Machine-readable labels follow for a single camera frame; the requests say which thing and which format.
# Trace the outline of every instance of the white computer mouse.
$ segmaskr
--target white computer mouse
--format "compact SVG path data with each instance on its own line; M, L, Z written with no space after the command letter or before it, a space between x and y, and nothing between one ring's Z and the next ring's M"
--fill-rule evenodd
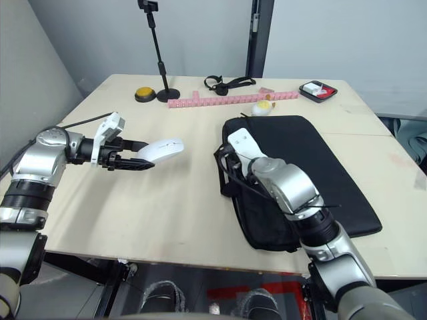
M184 144L180 138L164 139L150 143L137 153L137 158L159 163L169 159L184 150Z

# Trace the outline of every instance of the floor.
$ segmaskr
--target floor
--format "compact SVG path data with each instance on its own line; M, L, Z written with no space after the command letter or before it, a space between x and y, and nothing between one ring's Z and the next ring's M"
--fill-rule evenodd
M169 279L184 292L186 309L208 313L214 303L221 314L230 314L246 291L261 287L291 287L299 277L181 267L176 265L138 264L138 272L122 283L110 317L137 313L144 289L157 281ZM18 319L82 319L93 317L103 287L85 278L64 273L43 264L39 277L21 288L22 304ZM397 291L392 296L416 319L427 319L427 283ZM283 320L298 320L297 297L293 293L274 294ZM327 313L330 320L337 319Z

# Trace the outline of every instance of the white wall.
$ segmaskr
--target white wall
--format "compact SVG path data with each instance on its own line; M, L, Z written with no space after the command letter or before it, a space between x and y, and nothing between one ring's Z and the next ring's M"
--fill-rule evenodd
M427 117L427 1L275 1L264 77L343 79L379 114Z
M0 1L0 167L82 97L27 0Z
M160 0L154 13L170 75L243 76L250 0ZM147 17L137 0L30 0L80 89L113 73L158 74Z

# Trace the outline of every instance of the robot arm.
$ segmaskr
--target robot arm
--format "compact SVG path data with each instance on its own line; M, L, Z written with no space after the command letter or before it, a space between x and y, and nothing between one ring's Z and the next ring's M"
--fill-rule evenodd
M228 142L240 158L244 176L263 186L294 226L328 309L338 311L340 320L413 319L376 288L366 262L299 167L266 157L246 129L232 133Z
M44 256L47 237L38 232L47 220L47 208L68 163L92 162L108 170L145 170L144 159L122 159L124 149L139 151L140 141L117 135L124 120L112 113L94 139L60 127L42 131L26 150L0 204L0 319L13 317L19 306L19 286L34 280Z

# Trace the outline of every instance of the black shoe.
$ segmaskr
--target black shoe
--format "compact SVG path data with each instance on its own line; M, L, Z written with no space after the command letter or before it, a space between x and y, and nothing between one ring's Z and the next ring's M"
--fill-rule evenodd
M265 289L250 291L232 315L252 320L282 320L276 301Z
M172 281L153 283L144 291L140 313L184 311L184 294Z

